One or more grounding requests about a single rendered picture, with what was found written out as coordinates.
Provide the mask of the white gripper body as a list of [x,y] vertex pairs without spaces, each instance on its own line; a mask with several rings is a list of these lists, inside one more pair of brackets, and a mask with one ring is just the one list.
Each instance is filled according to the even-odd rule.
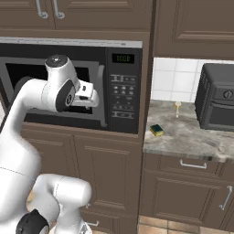
[[77,91],[72,105],[81,107],[97,107],[99,105],[99,102],[100,99],[96,90],[93,90],[91,92],[90,97],[88,97],[87,95],[82,96],[81,92]]

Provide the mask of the microwave door with window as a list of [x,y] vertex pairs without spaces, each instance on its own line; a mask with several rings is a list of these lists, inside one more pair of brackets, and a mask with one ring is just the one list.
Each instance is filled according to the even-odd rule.
[[[99,95],[98,69],[100,63],[98,61],[72,60],[72,64],[78,78],[91,82]],[[17,82],[23,77],[47,80],[48,72],[45,60],[42,58],[0,58],[0,80],[2,81],[0,91],[4,96],[6,107],[9,106],[9,102],[13,98]],[[61,113],[30,110],[27,113],[26,121],[98,130],[105,129],[106,127],[101,127],[99,105],[97,107],[71,105]]]

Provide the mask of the black built-in microwave oven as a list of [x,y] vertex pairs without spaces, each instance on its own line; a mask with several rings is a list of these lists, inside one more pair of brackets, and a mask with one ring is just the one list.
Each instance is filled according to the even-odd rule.
[[70,61],[104,65],[107,127],[103,131],[138,133],[143,43],[129,40],[0,37],[0,58],[44,59],[65,55]]

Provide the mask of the yellow and green sponge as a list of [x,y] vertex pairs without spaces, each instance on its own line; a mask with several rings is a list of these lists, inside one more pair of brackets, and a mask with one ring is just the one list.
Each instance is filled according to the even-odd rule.
[[154,136],[160,136],[164,134],[164,130],[161,128],[159,124],[151,125],[150,131]]

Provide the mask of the brown base cupboard door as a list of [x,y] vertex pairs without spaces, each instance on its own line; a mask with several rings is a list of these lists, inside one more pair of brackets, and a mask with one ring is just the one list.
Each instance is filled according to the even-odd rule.
[[90,182],[90,206],[81,214],[85,221],[100,221],[95,230],[107,234],[136,234],[141,145],[97,139],[75,138],[80,178]]
[[234,188],[222,211],[230,183],[144,170],[140,215],[213,229],[225,229],[234,205]]
[[74,149],[69,135],[24,129],[22,136],[39,151],[41,174],[76,176]]

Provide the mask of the pale yellow spoon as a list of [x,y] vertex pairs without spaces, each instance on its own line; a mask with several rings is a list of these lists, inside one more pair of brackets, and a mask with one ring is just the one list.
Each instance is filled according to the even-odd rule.
[[179,116],[179,109],[182,106],[182,102],[181,101],[176,101],[174,103],[174,105],[175,105],[175,108],[176,108],[175,117],[178,118],[178,116]]

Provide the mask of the brown drawer front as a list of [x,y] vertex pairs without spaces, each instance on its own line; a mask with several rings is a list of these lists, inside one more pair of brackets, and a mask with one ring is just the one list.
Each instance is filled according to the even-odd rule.
[[[207,163],[207,169],[198,169],[181,166],[179,160],[183,159],[185,164],[203,165]],[[219,179],[223,171],[224,163],[205,161],[201,159],[169,156],[161,154],[144,154],[144,168],[151,171],[164,172],[182,176],[194,176]]]

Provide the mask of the black toaster oven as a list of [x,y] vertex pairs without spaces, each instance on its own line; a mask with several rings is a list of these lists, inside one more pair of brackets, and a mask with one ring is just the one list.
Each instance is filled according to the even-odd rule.
[[234,132],[234,65],[205,63],[195,100],[201,129]]

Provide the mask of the brown wall cupboard door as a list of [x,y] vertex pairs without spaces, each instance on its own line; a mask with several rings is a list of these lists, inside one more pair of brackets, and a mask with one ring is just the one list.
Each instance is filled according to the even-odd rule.
[[54,13],[50,0],[40,0],[43,19],[37,14],[36,0],[0,0],[1,29],[54,29]]
[[132,30],[150,28],[153,0],[58,0],[57,29]]
[[154,56],[234,60],[234,0],[157,0]]

